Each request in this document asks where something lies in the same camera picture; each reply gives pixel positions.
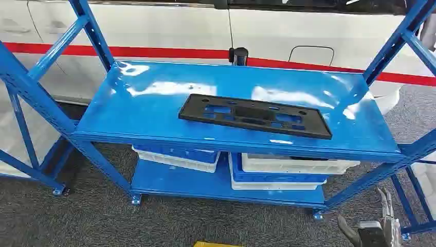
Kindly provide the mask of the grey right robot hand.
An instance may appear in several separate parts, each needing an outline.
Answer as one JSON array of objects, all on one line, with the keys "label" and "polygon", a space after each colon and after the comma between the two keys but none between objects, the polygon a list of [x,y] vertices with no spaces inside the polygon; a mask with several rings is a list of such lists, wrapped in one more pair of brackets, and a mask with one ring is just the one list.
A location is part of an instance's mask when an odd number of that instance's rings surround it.
[{"label": "grey right robot hand", "polygon": [[392,196],[386,188],[376,188],[382,206],[382,218],[379,221],[360,221],[357,231],[348,226],[345,218],[337,216],[337,225],[353,246],[387,246],[403,245],[399,219],[394,217]]}]

